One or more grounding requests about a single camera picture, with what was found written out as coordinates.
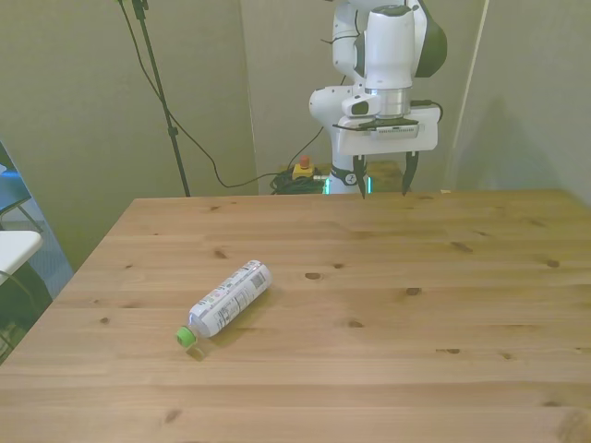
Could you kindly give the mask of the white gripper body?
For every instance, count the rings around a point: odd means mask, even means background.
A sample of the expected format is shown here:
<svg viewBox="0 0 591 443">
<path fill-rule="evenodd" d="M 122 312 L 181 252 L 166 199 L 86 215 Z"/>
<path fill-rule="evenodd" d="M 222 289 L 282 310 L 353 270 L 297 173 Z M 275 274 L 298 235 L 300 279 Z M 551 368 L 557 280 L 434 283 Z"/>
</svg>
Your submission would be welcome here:
<svg viewBox="0 0 591 443">
<path fill-rule="evenodd" d="M 410 114 L 391 119 L 343 117 L 333 127 L 338 152 L 362 156 L 434 150 L 438 124 L 439 107 L 430 105 L 414 107 Z"/>
</svg>

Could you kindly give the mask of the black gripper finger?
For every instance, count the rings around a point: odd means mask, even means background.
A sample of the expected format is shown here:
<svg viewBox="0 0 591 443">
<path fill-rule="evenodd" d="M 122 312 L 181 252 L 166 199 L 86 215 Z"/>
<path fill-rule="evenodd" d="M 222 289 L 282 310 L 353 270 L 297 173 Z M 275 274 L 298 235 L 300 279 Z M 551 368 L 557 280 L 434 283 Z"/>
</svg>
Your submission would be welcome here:
<svg viewBox="0 0 591 443">
<path fill-rule="evenodd" d="M 416 170 L 418 166 L 419 153 L 418 152 L 407 152 L 405 154 L 405 171 L 402 180 L 402 194 L 405 196 L 412 185 Z"/>
<path fill-rule="evenodd" d="M 366 198 L 367 185 L 367 162 L 365 156 L 354 156 L 353 157 L 353 172 L 356 177 L 356 183 L 359 188 L 359 192 L 362 198 Z"/>
</svg>

